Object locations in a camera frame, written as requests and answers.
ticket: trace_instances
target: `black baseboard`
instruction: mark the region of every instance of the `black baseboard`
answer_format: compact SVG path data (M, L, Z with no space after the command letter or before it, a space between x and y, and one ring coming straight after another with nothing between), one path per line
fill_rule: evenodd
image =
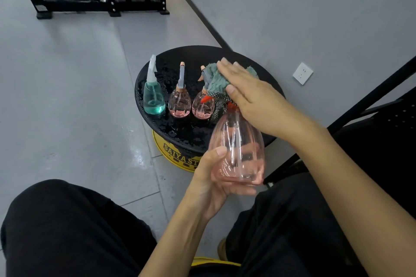
M231 47L222 38L222 36L220 35L220 33L218 33L217 30L212 26L212 24L207 20L207 18L202 14L202 12L200 12L200 10L197 8L197 6L195 6L195 4L193 3L193 1L192 0L185 0L185 1L190 5L190 7L192 8L192 10L196 13L196 15L202 21L202 23L206 26L206 28L208 29L208 31L210 31L210 33L216 39L216 41L218 42L218 44L220 44L220 46L223 49L232 51Z

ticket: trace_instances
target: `tile floor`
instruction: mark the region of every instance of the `tile floor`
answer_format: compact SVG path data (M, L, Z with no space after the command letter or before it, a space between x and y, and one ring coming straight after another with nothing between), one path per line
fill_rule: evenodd
M29 0L0 7L0 221L28 186L63 179L110 197L159 239L192 174L160 156L136 107L133 83L151 54L218 46L184 0L171 14L55 14L38 21ZM216 246L253 198L230 197L204 233ZM5 261L0 256L0 277Z

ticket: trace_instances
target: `brown shoe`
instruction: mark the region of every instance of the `brown shoe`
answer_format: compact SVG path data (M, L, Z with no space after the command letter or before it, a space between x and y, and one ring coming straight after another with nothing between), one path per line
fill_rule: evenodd
M227 261L226 254L226 238L223 238L217 247L218 258L222 261Z

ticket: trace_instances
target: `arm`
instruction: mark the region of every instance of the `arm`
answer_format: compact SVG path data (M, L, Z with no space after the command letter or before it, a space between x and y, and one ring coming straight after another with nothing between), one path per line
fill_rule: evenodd
M269 84L226 59L218 62L218 69L232 83L227 92L243 116L296 149L367 273L416 276L416 220L347 156L325 128Z
M252 187L217 183L211 179L214 165L227 153L222 146L206 152L195 170L185 196L139 277L188 276L202 234L230 193L255 195Z

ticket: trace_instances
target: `white wall socket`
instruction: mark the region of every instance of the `white wall socket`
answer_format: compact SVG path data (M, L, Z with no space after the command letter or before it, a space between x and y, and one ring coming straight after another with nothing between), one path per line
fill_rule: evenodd
M293 76L294 78L299 81L301 85L304 85L306 80L309 79L309 77L313 74L313 70L310 69L307 65L304 63L301 63L299 67L294 72Z

